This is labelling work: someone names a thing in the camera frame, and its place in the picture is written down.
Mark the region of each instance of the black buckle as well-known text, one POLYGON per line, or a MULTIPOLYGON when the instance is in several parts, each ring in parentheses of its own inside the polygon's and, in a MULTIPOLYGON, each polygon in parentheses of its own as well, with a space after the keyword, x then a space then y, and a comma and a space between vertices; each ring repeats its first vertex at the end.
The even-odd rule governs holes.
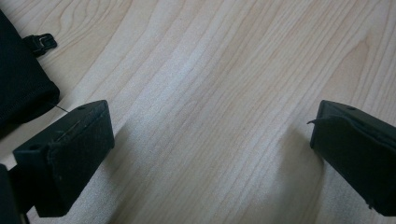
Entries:
POLYGON ((44 55, 49 49, 58 47, 58 44, 51 34, 28 35, 23 41, 36 57, 44 55))

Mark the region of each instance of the black fabric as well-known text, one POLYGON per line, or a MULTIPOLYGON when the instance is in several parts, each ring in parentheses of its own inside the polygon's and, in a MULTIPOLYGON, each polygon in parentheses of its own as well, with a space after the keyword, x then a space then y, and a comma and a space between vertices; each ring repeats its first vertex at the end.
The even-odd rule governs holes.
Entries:
POLYGON ((0 127, 43 115, 58 104, 59 94, 0 10, 0 127))

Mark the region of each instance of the wood grain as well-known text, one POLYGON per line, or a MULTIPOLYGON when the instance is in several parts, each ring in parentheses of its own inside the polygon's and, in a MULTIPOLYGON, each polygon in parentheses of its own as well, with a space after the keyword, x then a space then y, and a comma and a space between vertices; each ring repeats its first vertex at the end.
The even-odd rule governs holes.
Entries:
MULTIPOLYGON (((396 125, 394 1, 2 1, 60 106, 109 102, 116 147, 65 217, 32 223, 395 223, 309 147, 321 100, 396 125)), ((0 162, 63 115, 0 142, 0 162)))

